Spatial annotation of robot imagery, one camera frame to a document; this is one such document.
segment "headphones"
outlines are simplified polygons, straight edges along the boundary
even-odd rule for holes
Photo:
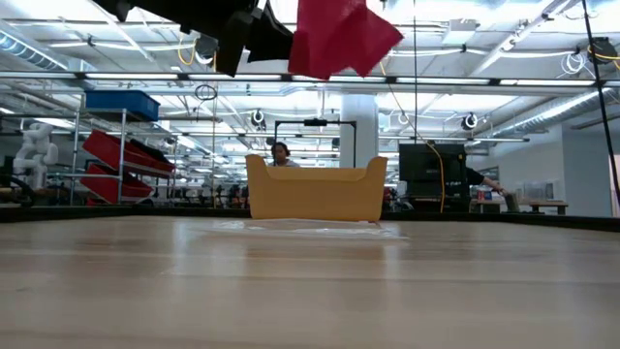
[[[289,151],[289,148],[287,147],[286,144],[282,143],[282,142],[277,142],[274,145],[271,146],[271,156],[275,157],[275,147],[276,146],[282,146],[284,148],[284,152],[287,154],[287,156],[291,156],[291,152]]]

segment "white pillar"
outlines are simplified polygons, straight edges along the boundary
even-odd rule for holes
[[[343,95],[341,121],[357,122],[356,167],[365,168],[379,153],[379,119],[375,95]],[[340,167],[353,167],[354,129],[340,126]]]

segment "man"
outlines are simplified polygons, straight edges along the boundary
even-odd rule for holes
[[[282,142],[277,142],[271,147],[271,155],[273,155],[274,160],[271,166],[300,167],[298,163],[288,159],[291,156],[291,152],[287,145]]]
[[[467,168],[467,184],[469,185],[488,185],[490,186],[493,190],[495,190],[496,192],[498,192],[501,196],[505,197],[507,196],[509,193],[506,189],[504,189],[500,183],[496,182],[495,180],[489,178],[489,177],[485,177],[482,174],[479,174],[478,172]]]

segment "red towel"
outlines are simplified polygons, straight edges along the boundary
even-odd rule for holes
[[[299,0],[289,71],[329,79],[352,67],[367,76],[402,39],[365,0]]]

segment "white robot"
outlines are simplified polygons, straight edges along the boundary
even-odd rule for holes
[[[30,125],[30,130],[23,131],[23,144],[13,161],[14,174],[28,183],[33,190],[45,188],[47,165],[58,162],[58,147],[49,141],[53,126],[44,123]],[[36,151],[32,159],[28,154]],[[26,170],[32,169],[32,177],[28,180]]]

